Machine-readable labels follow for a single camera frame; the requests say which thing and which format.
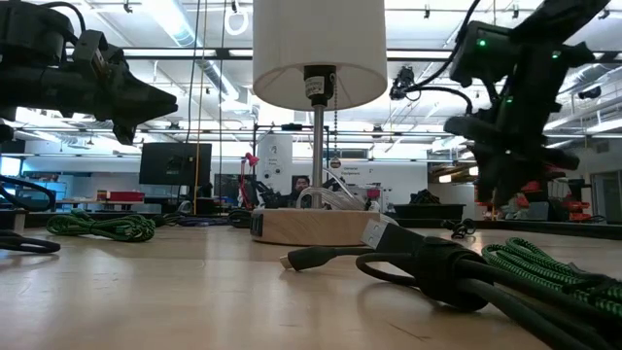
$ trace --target white lampshade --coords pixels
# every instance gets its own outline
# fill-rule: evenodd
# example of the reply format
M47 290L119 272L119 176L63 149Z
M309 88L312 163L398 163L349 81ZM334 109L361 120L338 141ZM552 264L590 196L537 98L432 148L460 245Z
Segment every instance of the white lampshade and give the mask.
M384 0L255 0L253 7L253 90L261 100L312 111L307 65L337 67L337 109L387 90Z

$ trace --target person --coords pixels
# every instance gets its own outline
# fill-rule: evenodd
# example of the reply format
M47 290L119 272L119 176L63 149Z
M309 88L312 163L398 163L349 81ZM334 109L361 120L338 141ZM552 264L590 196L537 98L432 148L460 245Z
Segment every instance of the person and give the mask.
M307 189L310 185L311 185L311 180L309 179L308 176L298 176L298 178L295 180L292 193L290 194L290 197L288 198L288 202L289 202L288 206L295 208L295 204L298 201L298 198L300 197L300 193L302 193L302 191ZM306 195L302 199L301 206L303 208L311 207L311 195Z

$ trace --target wooden lamp base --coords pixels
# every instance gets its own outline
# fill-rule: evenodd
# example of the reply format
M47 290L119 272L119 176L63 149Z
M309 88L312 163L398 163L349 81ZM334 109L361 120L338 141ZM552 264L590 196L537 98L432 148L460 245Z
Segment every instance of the wooden lamp base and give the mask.
M251 235L257 242L295 246L360 246L367 221L380 214L352 210L257 209Z

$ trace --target screen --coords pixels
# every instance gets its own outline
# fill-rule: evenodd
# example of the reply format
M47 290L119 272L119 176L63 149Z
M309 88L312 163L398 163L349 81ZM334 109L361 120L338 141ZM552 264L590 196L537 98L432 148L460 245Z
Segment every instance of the screen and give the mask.
M198 186L210 182L212 145L199 145ZM196 145L148 143L143 146L139 182L143 185L194 186Z
M0 175L19 176L19 168L21 167L21 159L13 157L0 158Z

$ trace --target computer monitor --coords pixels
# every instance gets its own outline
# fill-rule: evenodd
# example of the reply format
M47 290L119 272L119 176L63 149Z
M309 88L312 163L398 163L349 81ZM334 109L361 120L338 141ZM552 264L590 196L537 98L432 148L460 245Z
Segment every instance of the computer monitor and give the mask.
M143 185L194 186L196 144L148 143L143 146L139 182ZM198 186L210 182L212 145L199 145Z

